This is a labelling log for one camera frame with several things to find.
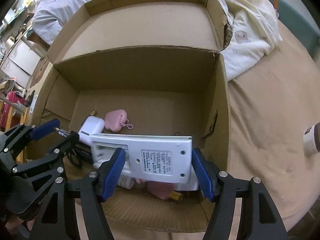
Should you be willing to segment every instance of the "white cabinet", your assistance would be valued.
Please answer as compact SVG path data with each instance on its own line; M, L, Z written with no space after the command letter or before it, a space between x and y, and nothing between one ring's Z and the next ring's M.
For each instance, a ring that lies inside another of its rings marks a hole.
M16 82L22 86L26 87L30 76L20 69L14 62L7 58L1 67L1 70L6 73L9 77L15 77Z
M40 57L34 53L22 40L12 49L9 58L29 75L32 75Z

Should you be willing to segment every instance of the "cardboard box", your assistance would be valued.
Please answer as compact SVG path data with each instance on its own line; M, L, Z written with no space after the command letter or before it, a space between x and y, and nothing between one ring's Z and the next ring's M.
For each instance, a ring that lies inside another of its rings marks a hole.
M230 109L219 52L231 36L218 0L92 0L47 53L54 68L32 123L57 117L68 130L78 131L93 109L101 118L125 109L134 129L120 133L192 136L193 147L225 170ZM45 148L46 142L39 143ZM43 153L34 147L32 154L28 157ZM84 165L80 172L65 163L72 178L92 169ZM103 208L107 217L142 228L200 232L213 204L199 195L178 203L117 188Z

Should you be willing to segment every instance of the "pink heart-shaped case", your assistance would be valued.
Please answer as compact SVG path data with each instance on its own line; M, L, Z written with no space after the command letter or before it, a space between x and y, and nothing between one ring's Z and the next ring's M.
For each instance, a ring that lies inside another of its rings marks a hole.
M104 124L107 130L119 132L124 126L129 128L128 124L126 124L128 121L129 120L127 120L127 112L123 109L119 109L107 113L104 119Z

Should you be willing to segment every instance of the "white charger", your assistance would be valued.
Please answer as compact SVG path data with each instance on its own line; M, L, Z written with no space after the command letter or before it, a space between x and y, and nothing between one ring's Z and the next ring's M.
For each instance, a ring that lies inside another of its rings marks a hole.
M199 189L199 181L197 179L195 170L191 166L190 182L187 184L175 183L173 190L175 191L194 191Z
M151 136L93 134L93 166L110 160L116 148L125 150L122 174L131 178L167 183L189 183L192 138L190 136Z
M104 129L104 120L95 116L89 116L85 121L82 127L80 128L79 141L92 146L92 141L90 135L95 133L101 133Z

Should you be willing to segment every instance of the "red suitcase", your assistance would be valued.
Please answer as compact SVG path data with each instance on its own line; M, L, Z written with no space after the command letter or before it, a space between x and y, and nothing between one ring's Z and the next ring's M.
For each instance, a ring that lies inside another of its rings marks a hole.
M25 104L26 100L20 96L18 96L14 91L10 91L7 95L7 100L9 100L12 103L18 103L18 101L21 104ZM0 118L0 128L1 130L5 129L5 125L7 123L7 118L8 118L8 114L9 114L9 109L10 106L6 103L4 103L4 107L3 107L3 111L2 111L2 115ZM19 117L12 117L12 122L11 122L11 127L17 125L18 123L20 123L20 118Z

